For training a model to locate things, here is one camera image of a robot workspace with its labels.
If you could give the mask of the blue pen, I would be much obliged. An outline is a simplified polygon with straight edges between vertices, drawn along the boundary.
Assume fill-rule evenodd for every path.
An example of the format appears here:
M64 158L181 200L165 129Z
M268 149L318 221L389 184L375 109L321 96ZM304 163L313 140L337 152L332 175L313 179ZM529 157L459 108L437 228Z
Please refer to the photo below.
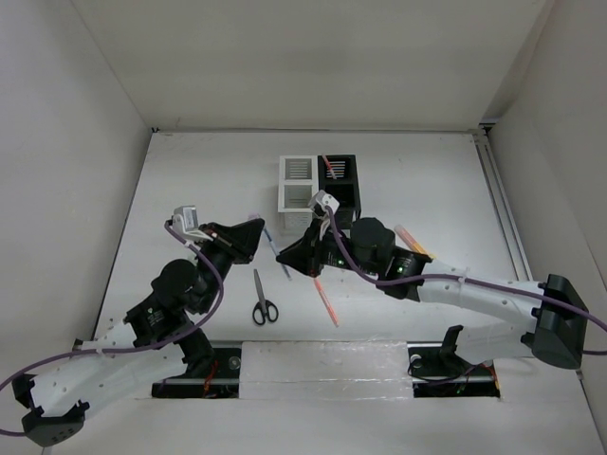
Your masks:
M269 230L267 229L267 227L264 227L263 232L264 232L264 235L266 236L267 242L269 244L269 247L270 247L272 253L274 254L275 257L278 257L280 251L279 251L277 245L275 244L275 242L274 242L274 240L273 240L273 238L272 238ZM292 277L291 277L288 269L286 268L286 266L284 264L282 264L282 263L279 263L279 266L282 268L282 270L283 270L286 278L291 282L292 281Z

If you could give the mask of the red pen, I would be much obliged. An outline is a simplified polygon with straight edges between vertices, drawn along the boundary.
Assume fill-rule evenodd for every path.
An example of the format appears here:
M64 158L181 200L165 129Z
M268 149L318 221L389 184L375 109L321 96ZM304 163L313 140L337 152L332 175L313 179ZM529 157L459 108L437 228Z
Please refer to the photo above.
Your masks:
M336 175L336 173L335 173L335 171L333 169L333 166L332 166L330 160L328 159L328 156L327 155L322 155L322 160L323 160L323 163L325 165L326 171L329 173L330 177L333 180L337 180L337 175Z

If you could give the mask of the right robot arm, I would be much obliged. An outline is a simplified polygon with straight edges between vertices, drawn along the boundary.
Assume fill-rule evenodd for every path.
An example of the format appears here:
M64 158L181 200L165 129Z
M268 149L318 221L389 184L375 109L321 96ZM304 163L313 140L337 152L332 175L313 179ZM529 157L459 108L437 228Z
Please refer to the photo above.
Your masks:
M494 323L447 330L438 361L449 373L497 358L535 357L556 368L580 367L587 308L570 281L551 274L544 282L491 281L428 255L399 247L395 233L376 218L361 218L347 235L314 220L276 258L308 277L325 266L359 270L397 300L440 303L493 317Z

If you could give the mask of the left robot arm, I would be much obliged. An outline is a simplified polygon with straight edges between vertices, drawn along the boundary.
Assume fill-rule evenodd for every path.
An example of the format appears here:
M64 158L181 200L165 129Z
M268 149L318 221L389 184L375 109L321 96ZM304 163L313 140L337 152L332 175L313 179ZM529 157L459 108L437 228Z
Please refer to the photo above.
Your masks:
M103 335L4 381L27 410L21 437L55 446L141 385L212 370L214 351L202 327L223 302L230 270L252 262L265 222L252 218L231 227L195 227L175 213L164 228L193 260L167 263L152 280L151 293Z

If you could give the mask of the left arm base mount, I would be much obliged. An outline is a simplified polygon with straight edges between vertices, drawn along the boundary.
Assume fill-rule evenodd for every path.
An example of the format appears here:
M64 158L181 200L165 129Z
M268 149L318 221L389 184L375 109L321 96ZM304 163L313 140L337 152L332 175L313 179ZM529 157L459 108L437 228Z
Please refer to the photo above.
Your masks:
M242 348L240 341L209 341L199 329L179 341L186 371L152 385L158 399L235 399L239 397Z

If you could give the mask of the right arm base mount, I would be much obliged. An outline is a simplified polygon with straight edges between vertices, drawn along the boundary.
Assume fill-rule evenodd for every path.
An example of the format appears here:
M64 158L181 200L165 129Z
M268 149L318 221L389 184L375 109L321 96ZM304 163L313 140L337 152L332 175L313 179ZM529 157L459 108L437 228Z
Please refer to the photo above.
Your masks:
M494 364L470 364L456 355L463 326L452 326L442 341L408 344L408 376L414 398L500 398Z

